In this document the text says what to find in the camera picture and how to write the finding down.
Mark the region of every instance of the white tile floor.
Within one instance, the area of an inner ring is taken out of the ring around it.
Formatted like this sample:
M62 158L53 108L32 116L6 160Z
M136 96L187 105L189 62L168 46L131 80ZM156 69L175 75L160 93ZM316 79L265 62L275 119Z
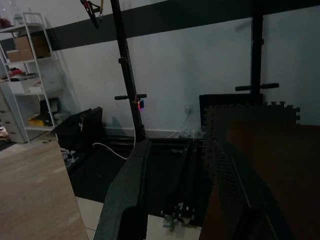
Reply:
M43 140L37 139L31 143L17 143L5 150L0 151L0 159L9 157L13 154L23 152L25 150L40 146ZM93 240L103 203L76 197L79 206L80 214L86 229L89 240ZM147 225L147 240L198 240L201 232L201 227L190 226L184 227L181 224L174 227L173 230L163 228L163 218L157 216L148 216Z

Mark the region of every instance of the black metal upright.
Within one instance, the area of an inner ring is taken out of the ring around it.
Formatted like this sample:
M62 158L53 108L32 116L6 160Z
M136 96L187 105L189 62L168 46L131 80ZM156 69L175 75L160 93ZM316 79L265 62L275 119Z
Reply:
M116 38L120 51L119 63L121 64L125 88L127 96L118 97L116 99L129 99L130 108L135 129L136 141L139 143L146 138L144 125L141 121L140 111L137 105L137 91L134 81L134 74L132 71L130 53L125 33L124 23L122 19L119 0L111 0L111 7L113 12L113 19L116 30Z
M259 101L261 82L261 52L264 40L262 37L263 14L260 7L253 11L251 24L251 97L254 102Z

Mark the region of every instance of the white wall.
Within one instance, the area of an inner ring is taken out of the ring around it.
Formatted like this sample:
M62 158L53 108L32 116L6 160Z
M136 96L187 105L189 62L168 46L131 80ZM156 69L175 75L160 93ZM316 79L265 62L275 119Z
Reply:
M74 1L17 2L41 12L55 27L87 18L78 0ZM129 9L153 2L123 0L121 4ZM66 5L76 7L69 16L59 17ZM319 22L318 6L264 18L262 82L280 83L280 88L264 93L268 101L286 101L300 107L302 124L320 124ZM129 38L137 92L148 94L142 112L145 128L177 130L186 117L184 104L188 103L193 104L194 113L187 129L199 130L199 95L234 93L236 86L250 83L250 41L250 19ZM56 53L75 102L73 110L101 106L107 127L131 129L129 103L114 100L114 96L126 94L117 42Z

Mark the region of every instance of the wall outlet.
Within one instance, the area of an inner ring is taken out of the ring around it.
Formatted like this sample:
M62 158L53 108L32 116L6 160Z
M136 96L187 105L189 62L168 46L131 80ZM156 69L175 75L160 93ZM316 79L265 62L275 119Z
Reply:
M192 104L185 104L184 105L184 112L186 114L191 114L194 112L194 106Z

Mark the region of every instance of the wooden surface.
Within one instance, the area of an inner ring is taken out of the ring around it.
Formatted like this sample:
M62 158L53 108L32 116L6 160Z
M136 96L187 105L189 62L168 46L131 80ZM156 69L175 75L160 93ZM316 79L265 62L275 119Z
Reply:
M57 142L0 159L1 240L87 240Z
M320 239L319 139L320 126L241 122L232 123L227 135L269 186L297 240ZM226 239L216 188L200 235L211 239Z

